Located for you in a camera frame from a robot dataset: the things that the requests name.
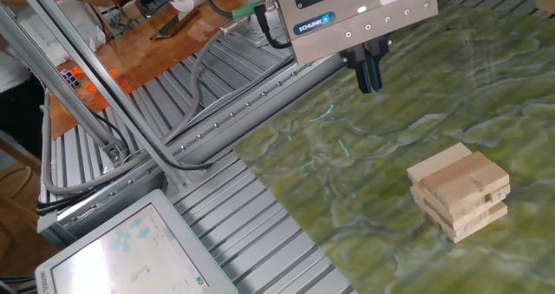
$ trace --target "black cable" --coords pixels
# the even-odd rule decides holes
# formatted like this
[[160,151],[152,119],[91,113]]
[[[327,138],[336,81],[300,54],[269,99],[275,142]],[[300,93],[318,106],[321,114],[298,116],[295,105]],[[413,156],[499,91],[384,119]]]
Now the black cable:
[[195,171],[195,170],[202,170],[202,169],[207,169],[212,167],[214,164],[216,164],[215,162],[210,162],[210,163],[205,163],[205,164],[198,164],[198,165],[191,165],[189,167],[181,167],[177,164],[173,164],[170,160],[168,160],[166,158],[166,156],[164,156],[163,154],[158,154],[165,162],[166,164],[168,164],[169,166],[175,168],[175,169],[179,169],[179,170],[183,170],[183,171]]
[[208,2],[208,4],[210,4],[210,7],[212,7],[212,9],[216,11],[216,13],[218,13],[219,15],[233,19],[233,15],[231,12],[225,12],[222,9],[218,8],[212,0],[206,0],[206,1]]
[[17,289],[16,292],[17,293],[24,293],[26,291],[33,291],[33,290],[36,290],[36,284],[21,287],[21,288]]
[[35,277],[0,277],[0,281],[6,284],[20,284],[35,280]]
[[286,49],[291,46],[291,42],[281,43],[271,38],[270,25],[268,25],[268,19],[266,18],[266,7],[264,7],[263,5],[259,5],[258,7],[254,8],[254,13],[257,16],[258,24],[260,24],[260,29],[262,30],[262,32],[266,36],[266,39],[273,48]]
[[121,139],[121,142],[123,142],[124,147],[127,149],[127,151],[131,151],[131,149],[129,149],[129,145],[127,144],[127,141],[125,140],[125,137],[123,136],[123,134],[121,133],[120,129],[118,129],[116,126],[114,126],[114,124],[112,124],[111,122],[109,122],[107,119],[105,119],[104,117],[98,115],[97,113],[93,113],[93,116],[99,120],[102,121],[103,123],[105,123],[106,125],[108,125],[110,128],[112,128],[119,136]]
[[54,204],[48,203],[47,207],[44,207],[44,208],[38,207],[36,209],[36,213],[39,216],[44,216],[44,215],[46,215],[50,212],[61,210],[61,209],[64,209],[66,207],[73,206],[73,205],[81,202],[82,200],[88,198],[90,195],[96,193],[96,190],[97,189],[88,190],[84,193],[79,193],[79,194],[73,195],[71,197],[68,197],[66,199],[61,199],[59,201],[56,201],[56,202],[54,202]]

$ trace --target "cable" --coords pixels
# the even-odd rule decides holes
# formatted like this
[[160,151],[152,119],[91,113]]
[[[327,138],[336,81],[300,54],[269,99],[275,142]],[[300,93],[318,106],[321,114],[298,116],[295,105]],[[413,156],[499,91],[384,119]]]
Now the cable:
[[281,43],[271,38],[270,25],[268,25],[268,19],[266,18],[266,7],[264,7],[263,5],[259,5],[258,7],[254,8],[254,13],[257,16],[258,24],[260,24],[260,29],[262,30],[262,32],[266,36],[266,39],[273,48],[286,49],[291,46],[291,42]]
[[210,7],[212,7],[212,9],[214,11],[216,11],[216,13],[218,13],[219,15],[221,15],[223,17],[233,19],[233,15],[232,15],[231,12],[226,12],[226,11],[223,11],[222,9],[218,8],[212,0],[206,0],[206,1],[208,2],[208,4],[210,4]]
[[0,277],[0,281],[6,284],[20,284],[35,280],[35,277]]
[[124,148],[129,152],[129,144],[127,143],[127,140],[125,140],[125,137],[123,136],[123,134],[121,133],[120,129],[118,129],[116,126],[114,126],[114,124],[112,124],[111,122],[109,122],[107,119],[105,119],[104,117],[98,115],[97,113],[94,113],[93,111],[91,111],[91,113],[93,114],[93,116],[99,120],[102,121],[103,123],[105,123],[106,125],[108,125],[110,128],[112,128],[119,136],[121,139],[121,142],[123,143]]
[[90,197],[92,194],[96,193],[96,190],[97,189],[88,190],[85,193],[76,194],[76,195],[73,195],[69,198],[61,199],[59,201],[56,201],[54,203],[43,203],[44,205],[48,205],[48,206],[37,207],[36,214],[39,215],[39,216],[45,216],[46,214],[48,214],[50,212],[54,212],[54,211],[57,211],[57,210],[62,210],[66,207],[73,206],[73,205],[81,202],[82,200]]
[[[183,119],[180,121],[180,123],[177,124],[175,127],[173,127],[173,129],[168,134],[166,134],[166,136],[162,139],[163,143],[168,144],[175,136],[180,134],[180,132],[188,125],[190,120],[196,115],[196,111],[200,103],[199,85],[197,83],[197,78],[198,78],[199,68],[202,63],[202,58],[205,56],[208,49],[216,41],[218,41],[218,39],[222,37],[222,35],[223,35],[222,31],[219,31],[218,33],[216,33],[216,35],[214,35],[214,37],[212,37],[206,43],[205,47],[199,52],[195,65],[193,66],[193,70],[191,72],[191,77],[192,77],[191,94],[193,95],[193,104],[191,105],[191,108],[189,109],[189,111],[187,111]],[[44,116],[42,119],[42,160],[46,162],[51,162],[51,155],[52,155],[52,152],[51,152],[52,144],[50,143],[52,139],[52,133],[51,133],[52,128],[51,128],[51,119],[49,117],[49,105],[50,105],[49,96],[46,95],[45,105],[41,107],[41,110],[44,112]],[[103,186],[108,182],[112,181],[113,179],[119,177],[120,175],[126,173],[127,171],[133,169],[144,160],[147,160],[149,156],[150,155],[148,153],[139,154],[136,157],[129,160],[129,162],[124,163],[123,165],[117,167],[116,169],[111,170],[94,180],[85,182],[77,186],[65,186],[65,187],[54,186],[54,183],[52,182],[51,166],[42,165],[42,176],[43,176],[42,182],[46,187],[46,189],[53,194],[67,195],[70,193],[85,193],[90,191],[94,187]],[[164,156],[162,156],[162,159],[166,163],[170,162]],[[206,163],[201,165],[188,165],[188,166],[180,167],[173,163],[171,164],[170,163],[168,163],[168,165],[172,166],[173,168],[181,169],[181,170],[201,170],[201,169],[206,169],[207,167],[213,165],[213,163]]]
[[31,284],[27,286],[22,286],[21,288],[17,289],[17,293],[24,293],[26,291],[33,291],[36,290],[36,284]]

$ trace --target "stacked wooden blocks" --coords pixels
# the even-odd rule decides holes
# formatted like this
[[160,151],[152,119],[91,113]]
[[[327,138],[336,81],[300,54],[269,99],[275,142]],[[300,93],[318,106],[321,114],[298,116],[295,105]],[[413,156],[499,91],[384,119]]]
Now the stacked wooden blocks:
[[416,204],[455,243],[507,214],[509,175],[461,143],[407,173]]

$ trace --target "green marble-patterned surface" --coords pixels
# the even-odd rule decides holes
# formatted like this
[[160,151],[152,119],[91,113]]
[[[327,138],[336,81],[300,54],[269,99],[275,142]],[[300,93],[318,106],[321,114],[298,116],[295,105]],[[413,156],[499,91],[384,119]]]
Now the green marble-patterned surface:
[[[344,69],[235,151],[360,294],[555,292],[555,22],[444,6],[392,41],[379,95]],[[458,141],[513,192],[455,245],[406,169]]]

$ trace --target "metal slotted table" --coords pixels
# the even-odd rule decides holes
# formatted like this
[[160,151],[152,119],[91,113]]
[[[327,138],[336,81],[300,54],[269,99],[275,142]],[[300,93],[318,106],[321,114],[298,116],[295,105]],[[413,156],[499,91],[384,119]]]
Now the metal slotted table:
[[[445,1],[520,15],[554,17],[537,10],[535,0]],[[241,90],[245,92],[230,107],[222,108],[212,118],[198,124],[180,138],[173,151],[177,153],[179,145],[186,146],[186,151],[181,153],[182,160],[207,160],[213,155],[218,160],[205,172],[191,173],[193,183],[188,185],[185,192],[175,192],[170,187],[167,195],[237,286],[239,293],[355,293],[323,252],[229,148],[235,139],[221,140],[222,136],[229,133],[237,137],[246,134],[341,67],[335,57],[322,60],[310,68],[288,64],[255,88],[245,89],[248,82],[289,55],[287,51],[268,47],[253,48],[237,36],[228,36],[210,49],[201,77],[203,108],[225,95]],[[179,63],[129,96],[149,125],[160,135],[168,132],[188,109],[191,96],[187,87],[193,61],[194,58],[190,57]],[[245,112],[245,106],[255,108],[257,104],[264,110],[259,108],[253,109],[252,113]],[[123,129],[132,152],[141,149],[110,108],[102,111],[102,114]],[[218,129],[221,132],[213,129],[212,124],[218,123],[218,119],[230,122],[230,128],[227,131]],[[91,180],[110,168],[108,157],[100,152],[80,127],[53,141],[53,146],[53,168],[58,186],[71,186]],[[153,189],[152,180],[156,179],[154,175],[160,174],[160,170],[149,171],[148,177],[148,173],[144,172],[149,167],[137,167],[106,191],[102,190],[103,193],[97,193],[80,205],[53,216],[57,217],[57,221],[42,234],[59,245],[84,235],[95,226],[88,216],[102,212],[96,202],[105,204],[104,212],[110,208],[113,209],[112,213],[121,209],[121,206],[108,202],[108,194],[121,195],[121,202],[132,196],[126,194],[126,191],[129,193],[129,190],[134,189],[135,195],[140,196]],[[134,183],[128,186],[129,180]],[[42,190],[42,200],[60,198]],[[102,219],[98,217],[97,222],[102,222]]]

